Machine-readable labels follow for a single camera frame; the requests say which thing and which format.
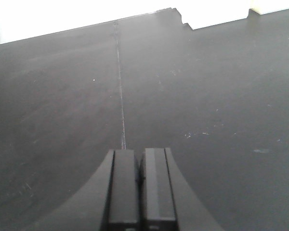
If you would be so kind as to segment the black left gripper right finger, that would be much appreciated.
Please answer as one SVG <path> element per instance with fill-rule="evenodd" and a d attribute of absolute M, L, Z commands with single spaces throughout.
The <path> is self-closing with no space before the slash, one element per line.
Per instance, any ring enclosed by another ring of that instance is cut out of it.
<path fill-rule="evenodd" d="M 221 231 L 179 170 L 169 148 L 147 148 L 141 161 L 144 231 Z"/>

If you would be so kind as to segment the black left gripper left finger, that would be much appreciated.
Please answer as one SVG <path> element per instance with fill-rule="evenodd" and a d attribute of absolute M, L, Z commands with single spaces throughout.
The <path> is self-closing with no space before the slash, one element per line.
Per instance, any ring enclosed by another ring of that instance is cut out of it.
<path fill-rule="evenodd" d="M 109 150 L 71 198 L 26 231 L 140 230 L 138 164 L 132 150 Z"/>

